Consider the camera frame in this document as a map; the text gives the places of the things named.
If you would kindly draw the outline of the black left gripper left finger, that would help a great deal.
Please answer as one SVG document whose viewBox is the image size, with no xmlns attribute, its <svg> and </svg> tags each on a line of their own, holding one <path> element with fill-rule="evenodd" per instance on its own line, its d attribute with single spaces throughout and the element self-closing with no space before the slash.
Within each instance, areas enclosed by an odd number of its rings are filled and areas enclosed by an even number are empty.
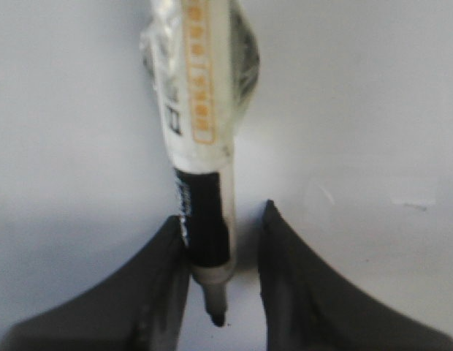
<svg viewBox="0 0 453 351">
<path fill-rule="evenodd" d="M 14 325 L 3 350 L 176 350 L 189 269 L 176 216 L 76 298 Z"/>
</svg>

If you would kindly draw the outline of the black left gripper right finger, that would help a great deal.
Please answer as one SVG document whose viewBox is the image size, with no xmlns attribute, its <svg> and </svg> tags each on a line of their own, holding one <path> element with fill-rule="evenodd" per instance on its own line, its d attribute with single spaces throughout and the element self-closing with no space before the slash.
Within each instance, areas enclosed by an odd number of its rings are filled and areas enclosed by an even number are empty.
<svg viewBox="0 0 453 351">
<path fill-rule="evenodd" d="M 453 338 L 395 311 L 315 253 L 272 200 L 258 270 L 268 350 L 453 350 Z"/>
</svg>

